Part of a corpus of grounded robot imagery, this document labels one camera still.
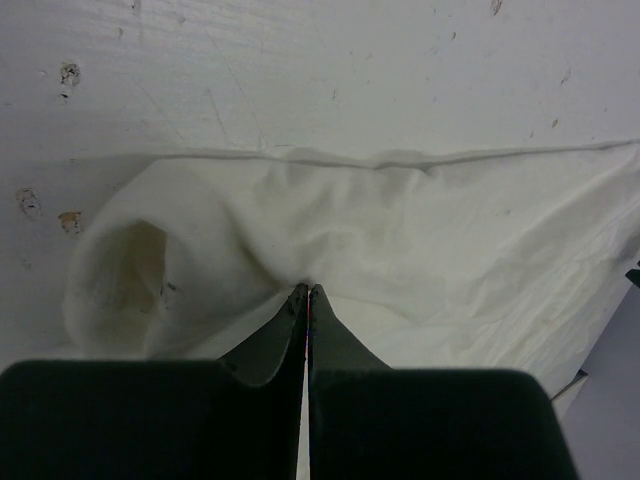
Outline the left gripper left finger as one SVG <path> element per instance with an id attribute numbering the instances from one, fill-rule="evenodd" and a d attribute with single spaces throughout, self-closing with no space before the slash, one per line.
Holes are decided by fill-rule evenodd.
<path id="1" fill-rule="evenodd" d="M 1 376 L 5 479 L 292 479 L 308 288 L 217 360 L 35 360 Z"/>

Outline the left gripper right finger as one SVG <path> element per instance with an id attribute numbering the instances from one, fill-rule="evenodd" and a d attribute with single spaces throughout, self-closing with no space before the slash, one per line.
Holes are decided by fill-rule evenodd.
<path id="1" fill-rule="evenodd" d="M 574 479 L 552 404 L 504 369 L 394 369 L 309 298 L 314 479 Z"/>

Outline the white t shirt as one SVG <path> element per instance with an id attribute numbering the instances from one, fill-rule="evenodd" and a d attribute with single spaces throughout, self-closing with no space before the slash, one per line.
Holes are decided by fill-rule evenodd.
<path id="1" fill-rule="evenodd" d="M 378 168 L 163 159 L 82 233 L 66 329 L 87 356 L 216 358 L 300 284 L 394 367 L 575 376 L 639 256 L 639 146 Z"/>

